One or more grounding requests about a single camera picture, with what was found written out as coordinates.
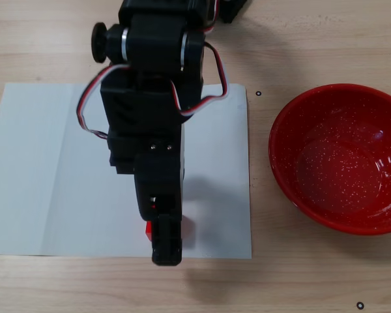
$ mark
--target red bowl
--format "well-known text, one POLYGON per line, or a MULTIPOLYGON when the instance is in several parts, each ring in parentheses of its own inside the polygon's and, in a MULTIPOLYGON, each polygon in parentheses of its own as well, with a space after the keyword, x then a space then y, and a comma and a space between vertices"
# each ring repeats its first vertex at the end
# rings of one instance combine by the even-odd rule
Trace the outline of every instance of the red bowl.
POLYGON ((285 195, 314 220, 391 232, 391 96, 351 84, 307 91, 277 117, 269 157, 285 195))

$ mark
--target white cable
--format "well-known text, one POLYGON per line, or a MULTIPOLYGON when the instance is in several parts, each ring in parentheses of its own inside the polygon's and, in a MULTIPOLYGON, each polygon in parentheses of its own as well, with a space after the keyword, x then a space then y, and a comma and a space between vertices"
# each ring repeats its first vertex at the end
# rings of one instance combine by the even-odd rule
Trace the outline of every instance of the white cable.
POLYGON ((104 80, 104 78, 106 78, 107 76, 109 76, 113 71, 115 70, 119 70, 120 68, 124 68, 124 69, 129 69, 130 68, 130 65, 125 65, 125 64, 119 64, 119 65, 113 65, 112 67, 108 68, 105 73, 103 75, 101 75, 93 84, 93 86, 90 88, 90 90, 88 91, 88 93, 86 94, 85 98, 84 98, 84 101, 83 101, 83 105, 82 107, 80 108, 80 115, 81 115, 81 119, 83 121, 83 125, 84 125, 84 129, 87 131, 87 132, 91 132, 91 133, 95 133, 96 131, 95 130, 91 130, 87 127, 87 124, 85 123, 85 118, 84 118, 84 109, 87 105, 87 102, 89 101, 91 95, 96 91, 96 89, 98 88, 98 86, 100 86, 100 84, 102 83, 102 81, 104 80))

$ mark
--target wooden table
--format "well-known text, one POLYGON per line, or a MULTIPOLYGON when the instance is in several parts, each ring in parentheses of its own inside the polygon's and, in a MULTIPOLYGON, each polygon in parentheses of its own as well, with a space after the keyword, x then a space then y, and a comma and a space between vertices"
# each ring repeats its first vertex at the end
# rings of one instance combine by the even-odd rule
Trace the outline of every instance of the wooden table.
MULTIPOLYGON (((6 82, 85 83, 100 68, 90 35, 121 0, 0 0, 0 98, 6 82)), ((255 0, 209 41, 248 90, 253 260, 0 257, 0 313, 391 313, 391 235, 324 228, 283 196, 268 135, 293 97, 327 83, 391 94, 391 0, 255 0), (262 96, 255 95, 261 91, 262 96)), ((207 54, 205 82, 217 83, 207 54)))

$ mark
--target red wire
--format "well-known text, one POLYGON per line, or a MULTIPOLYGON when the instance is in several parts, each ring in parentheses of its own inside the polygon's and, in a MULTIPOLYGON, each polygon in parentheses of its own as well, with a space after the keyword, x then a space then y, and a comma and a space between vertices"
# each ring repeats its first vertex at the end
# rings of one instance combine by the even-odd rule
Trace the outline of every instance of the red wire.
POLYGON ((217 18, 219 16, 219 6, 220 6, 220 0, 216 0, 216 5, 215 5, 216 12, 214 12, 214 18, 211 25, 203 30, 205 33, 208 33, 209 31, 213 30, 214 24, 216 23, 217 18))

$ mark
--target white paper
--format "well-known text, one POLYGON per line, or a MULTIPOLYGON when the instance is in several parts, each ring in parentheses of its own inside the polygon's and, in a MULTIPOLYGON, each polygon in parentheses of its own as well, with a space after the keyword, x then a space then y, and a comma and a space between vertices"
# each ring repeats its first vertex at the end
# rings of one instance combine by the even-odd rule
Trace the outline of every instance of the white paper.
MULTIPOLYGON (((0 254, 150 256, 134 178, 78 125, 82 85, 8 84, 0 105, 0 254)), ((219 85, 205 94, 218 94, 219 85)), ((185 124, 183 256, 251 258, 246 92, 185 124)), ((87 124, 107 131, 100 95, 87 124)))

